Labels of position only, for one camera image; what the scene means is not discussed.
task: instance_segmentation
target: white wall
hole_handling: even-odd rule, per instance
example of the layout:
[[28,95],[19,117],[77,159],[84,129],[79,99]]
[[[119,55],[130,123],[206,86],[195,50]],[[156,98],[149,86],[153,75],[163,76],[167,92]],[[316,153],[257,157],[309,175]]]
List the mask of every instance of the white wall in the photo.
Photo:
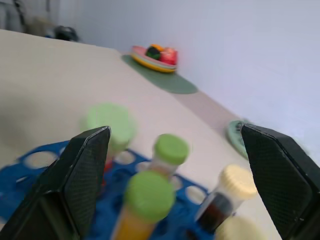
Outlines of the white wall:
[[177,48],[181,75],[234,113],[297,138],[320,164],[319,0],[79,0],[78,9],[84,42]]

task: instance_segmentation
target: white table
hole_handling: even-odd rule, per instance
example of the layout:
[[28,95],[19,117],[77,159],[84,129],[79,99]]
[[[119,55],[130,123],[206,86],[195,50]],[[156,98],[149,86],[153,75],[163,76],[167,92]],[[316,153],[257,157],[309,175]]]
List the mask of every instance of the white table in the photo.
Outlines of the white table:
[[[113,102],[137,119],[132,149],[151,157],[158,135],[183,137],[192,151],[179,173],[209,189],[224,166],[249,168],[224,138],[120,57],[114,49],[0,30],[0,167],[36,146],[79,134],[90,106]],[[238,213],[254,220],[268,239],[280,239],[260,197]]]

